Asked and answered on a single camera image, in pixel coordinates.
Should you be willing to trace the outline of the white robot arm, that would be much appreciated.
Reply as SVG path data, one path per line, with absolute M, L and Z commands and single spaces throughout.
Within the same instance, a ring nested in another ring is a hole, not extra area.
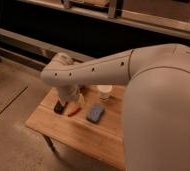
M 190 171 L 190 47 L 163 44 L 75 64 L 63 53 L 41 72 L 63 101 L 80 85 L 124 85 L 127 171 Z

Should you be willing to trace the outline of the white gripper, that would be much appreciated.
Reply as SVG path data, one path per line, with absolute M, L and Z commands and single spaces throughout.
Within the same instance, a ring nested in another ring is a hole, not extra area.
M 75 101 L 79 97 L 79 100 L 78 100 L 79 106 L 81 108 L 84 107 L 85 99 L 84 99 L 84 96 L 80 94 L 79 87 L 77 85 L 57 87 L 57 91 L 58 91 L 59 99 L 62 103 Z

